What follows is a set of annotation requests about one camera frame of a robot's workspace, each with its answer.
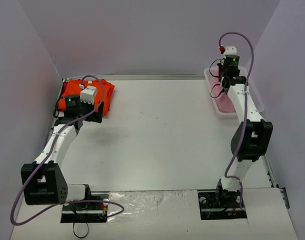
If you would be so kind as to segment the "pink t shirt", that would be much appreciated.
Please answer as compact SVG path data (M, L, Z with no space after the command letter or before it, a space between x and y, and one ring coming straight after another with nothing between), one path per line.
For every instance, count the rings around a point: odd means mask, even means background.
M223 88L220 86L219 81L215 78L211 80L210 92L215 100L216 106L221 113L235 113L235 108L232 101L228 98L225 92L221 92Z

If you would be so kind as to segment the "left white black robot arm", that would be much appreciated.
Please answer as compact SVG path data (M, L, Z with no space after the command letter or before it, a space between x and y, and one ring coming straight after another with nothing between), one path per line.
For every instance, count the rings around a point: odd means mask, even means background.
M84 89L80 94L64 97L63 116L53 126L52 135L41 154L20 170L25 203L34 205L63 205L75 201L81 209L92 206L93 196L87 184L70 184L61 170L62 162L84 121L101 123L104 95Z

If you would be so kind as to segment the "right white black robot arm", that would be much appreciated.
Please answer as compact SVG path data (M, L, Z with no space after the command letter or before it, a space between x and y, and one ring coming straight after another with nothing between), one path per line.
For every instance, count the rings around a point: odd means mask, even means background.
M265 121L250 95L248 79L240 75L239 56L229 54L219 64L222 91L233 104L239 126L230 142L232 159L218 181L214 200L221 207L241 202L242 181L250 167L266 154L273 124Z

